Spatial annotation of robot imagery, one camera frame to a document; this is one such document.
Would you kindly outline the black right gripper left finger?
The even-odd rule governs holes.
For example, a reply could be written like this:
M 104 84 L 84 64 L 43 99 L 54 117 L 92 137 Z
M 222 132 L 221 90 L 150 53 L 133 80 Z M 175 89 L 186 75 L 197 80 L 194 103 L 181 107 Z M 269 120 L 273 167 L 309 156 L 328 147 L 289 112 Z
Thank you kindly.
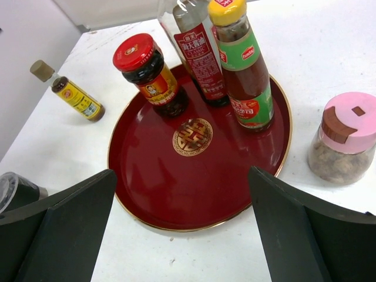
M 103 170 L 1 214 L 1 281 L 91 281 L 116 173 Z

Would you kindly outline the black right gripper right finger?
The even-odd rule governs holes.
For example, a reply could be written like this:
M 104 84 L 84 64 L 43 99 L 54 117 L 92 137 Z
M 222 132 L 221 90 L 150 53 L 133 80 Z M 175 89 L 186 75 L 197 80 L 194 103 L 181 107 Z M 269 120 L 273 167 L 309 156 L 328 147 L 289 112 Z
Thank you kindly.
M 252 205 L 272 281 L 375 281 L 375 215 L 299 190 L 253 166 Z

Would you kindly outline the yellow label gold cap bottle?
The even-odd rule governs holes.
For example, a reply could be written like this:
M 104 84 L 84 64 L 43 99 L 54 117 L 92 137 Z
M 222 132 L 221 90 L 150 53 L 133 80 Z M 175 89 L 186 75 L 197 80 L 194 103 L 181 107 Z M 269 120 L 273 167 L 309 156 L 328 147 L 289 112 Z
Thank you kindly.
M 53 93 L 91 122 L 99 121 L 105 107 L 66 76 L 61 76 L 43 60 L 37 60 L 29 69 L 40 81 L 47 83 Z

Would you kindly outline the yellow cap red sauce bottle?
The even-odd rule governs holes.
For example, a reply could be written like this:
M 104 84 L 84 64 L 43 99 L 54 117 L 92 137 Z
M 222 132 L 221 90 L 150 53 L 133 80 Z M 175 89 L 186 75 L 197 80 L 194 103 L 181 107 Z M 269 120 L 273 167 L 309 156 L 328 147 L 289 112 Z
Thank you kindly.
M 222 74 L 237 121 L 259 132 L 274 116 L 270 74 L 247 17 L 246 1 L 210 1 Z

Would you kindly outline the red lid chili sauce jar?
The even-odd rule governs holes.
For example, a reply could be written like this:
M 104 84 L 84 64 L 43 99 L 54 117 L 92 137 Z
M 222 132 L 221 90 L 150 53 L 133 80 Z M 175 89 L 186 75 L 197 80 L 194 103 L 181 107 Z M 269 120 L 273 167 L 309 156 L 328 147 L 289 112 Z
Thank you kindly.
M 148 33 L 139 33 L 123 41 L 114 52 L 112 62 L 159 116 L 173 118 L 186 110 L 188 95 Z

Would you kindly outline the tall dark bottle red label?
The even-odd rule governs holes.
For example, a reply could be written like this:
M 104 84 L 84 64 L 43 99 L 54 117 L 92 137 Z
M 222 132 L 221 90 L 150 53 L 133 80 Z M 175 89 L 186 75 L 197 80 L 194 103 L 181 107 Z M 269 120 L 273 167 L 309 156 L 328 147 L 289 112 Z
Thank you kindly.
M 208 105 L 229 104 L 209 1 L 159 1 L 157 20 L 174 46 L 200 96 Z

